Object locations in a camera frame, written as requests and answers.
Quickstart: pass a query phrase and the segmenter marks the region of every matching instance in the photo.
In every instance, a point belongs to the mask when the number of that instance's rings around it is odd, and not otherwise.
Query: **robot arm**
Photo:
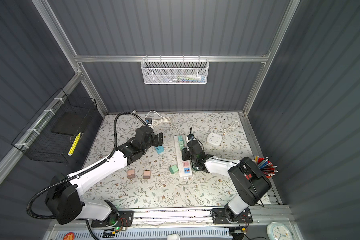
[[[183,149],[183,159],[191,160],[193,169],[218,173],[230,177],[237,194],[225,206],[225,215],[235,222],[241,212],[256,202],[271,188],[271,182],[249,158],[242,160],[220,159],[206,155],[193,134],[187,136],[187,149]]]
[[[162,143],[163,133],[155,135],[151,127],[139,127],[136,130],[135,137],[116,147],[116,151],[109,159],[105,157],[68,176],[63,174],[54,176],[51,185],[67,178],[73,177],[73,179],[49,189],[45,204],[60,224],[68,223],[74,219],[87,218],[104,221],[107,226],[115,224],[119,219],[119,214],[110,201],[90,200],[81,196],[96,182],[141,158],[149,147],[161,146]]]
[[[80,172],[83,172],[97,163],[103,161],[105,158],[95,162],[94,164],[79,170],[77,172],[70,173],[68,177],[75,176]],[[92,171],[86,173],[85,175],[75,178],[70,181],[72,185],[77,185],[76,190],[79,196],[83,195],[88,189],[90,189],[96,182],[99,182],[101,179],[110,175],[111,173],[127,166],[127,158],[124,157],[124,154],[121,151],[116,151],[113,156],[104,164],[93,169]]]

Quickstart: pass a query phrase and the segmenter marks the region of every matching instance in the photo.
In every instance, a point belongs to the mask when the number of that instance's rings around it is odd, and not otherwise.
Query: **sticker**
[[[74,240],[75,234],[73,232],[67,233],[62,240]]]

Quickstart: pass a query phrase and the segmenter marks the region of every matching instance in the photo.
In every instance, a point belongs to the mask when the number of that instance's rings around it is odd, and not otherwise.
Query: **black wire basket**
[[[64,95],[33,128],[23,143],[12,145],[34,161],[68,163],[97,106],[92,98]]]

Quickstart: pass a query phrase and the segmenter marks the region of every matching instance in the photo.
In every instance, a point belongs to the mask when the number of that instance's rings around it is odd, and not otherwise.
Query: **yellow pencil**
[[[76,148],[76,146],[77,146],[77,143],[78,143],[79,140],[80,140],[80,137],[81,137],[81,132],[79,132],[79,134],[78,134],[78,135],[76,136],[76,138],[75,138],[75,141],[73,141],[72,147],[71,147],[71,149],[70,149],[69,152],[68,152],[68,156],[72,156],[73,151],[75,151],[75,148]]]

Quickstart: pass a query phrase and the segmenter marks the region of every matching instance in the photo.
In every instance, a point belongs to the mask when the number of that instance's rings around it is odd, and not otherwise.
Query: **white power strip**
[[[183,161],[182,153],[180,150],[180,144],[179,144],[179,136],[181,136],[183,138],[184,145],[186,144],[184,135],[176,135],[173,137],[173,140],[175,142],[177,167],[179,169],[179,176],[184,177],[184,179],[189,179],[189,177],[192,176],[192,165],[191,165],[191,161],[189,161],[189,160]]]
[[[208,134],[208,137],[206,137],[206,143],[208,143],[214,147],[219,147],[222,140],[223,140],[223,137],[214,132],[211,132],[210,134]]]

